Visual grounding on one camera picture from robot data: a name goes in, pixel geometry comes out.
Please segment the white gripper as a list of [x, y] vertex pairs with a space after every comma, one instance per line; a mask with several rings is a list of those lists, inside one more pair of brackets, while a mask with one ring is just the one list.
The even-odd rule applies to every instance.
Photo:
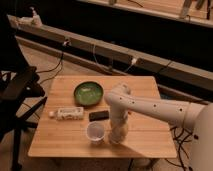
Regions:
[[128, 116], [112, 117], [110, 119], [111, 131], [114, 134], [126, 134], [128, 132]]

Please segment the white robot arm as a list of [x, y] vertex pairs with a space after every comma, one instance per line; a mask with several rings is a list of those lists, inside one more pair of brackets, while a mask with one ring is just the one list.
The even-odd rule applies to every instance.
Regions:
[[201, 105], [193, 102], [144, 98], [131, 95], [126, 84], [118, 84], [105, 94], [110, 106], [113, 143], [122, 142], [127, 135], [128, 111], [181, 126], [193, 133], [189, 171], [213, 169], [213, 103]]

